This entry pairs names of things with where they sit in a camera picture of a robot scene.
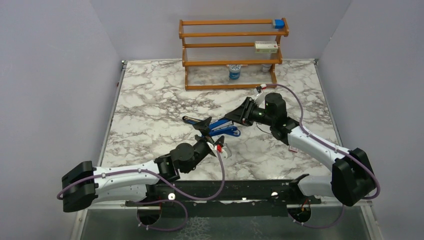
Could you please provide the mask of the blue stapler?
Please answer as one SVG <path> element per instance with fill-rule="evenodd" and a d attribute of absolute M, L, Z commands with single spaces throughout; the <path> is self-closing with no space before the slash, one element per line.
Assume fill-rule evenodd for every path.
<path fill-rule="evenodd" d="M 186 124 L 194 125 L 198 122 L 201 122 L 201 119 L 193 118 L 189 116 L 183 116 L 182 121 Z M 234 122 L 226 118 L 221 118 L 215 122 L 209 124 L 209 135 L 211 137 L 218 135 L 229 135 L 233 137 L 239 137 L 241 131 L 234 125 Z"/>

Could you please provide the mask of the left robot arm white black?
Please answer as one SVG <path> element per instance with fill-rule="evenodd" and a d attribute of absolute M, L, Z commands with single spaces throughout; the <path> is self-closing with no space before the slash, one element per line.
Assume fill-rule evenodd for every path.
<path fill-rule="evenodd" d="M 93 166 L 92 161 L 83 161 L 61 178 L 62 189 L 57 199 L 62 201 L 65 213 L 84 210 L 92 204 L 109 201 L 142 202 L 152 205 L 157 200 L 157 191 L 150 186 L 164 183 L 171 188 L 181 173 L 189 173 L 208 155 L 222 164 L 232 153 L 225 137 L 213 140 L 211 117 L 204 120 L 189 119 L 201 135 L 196 143 L 181 143 L 169 153 L 145 163 L 121 167 Z"/>

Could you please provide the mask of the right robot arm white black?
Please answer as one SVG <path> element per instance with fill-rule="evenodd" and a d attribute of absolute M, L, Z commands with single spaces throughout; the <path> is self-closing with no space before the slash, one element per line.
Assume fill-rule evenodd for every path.
<path fill-rule="evenodd" d="M 288 116 L 286 102 L 279 93 L 268 93 L 264 102 L 261 108 L 253 98 L 247 97 L 224 118 L 247 127 L 253 123 L 268 126 L 276 140 L 310 155 L 331 172 L 330 176 L 307 174 L 295 179 L 294 186 L 288 190 L 292 202 L 300 204 L 309 196 L 323 196 L 351 207 L 378 190 L 369 158 L 362 149 L 349 150 L 312 134 Z"/>

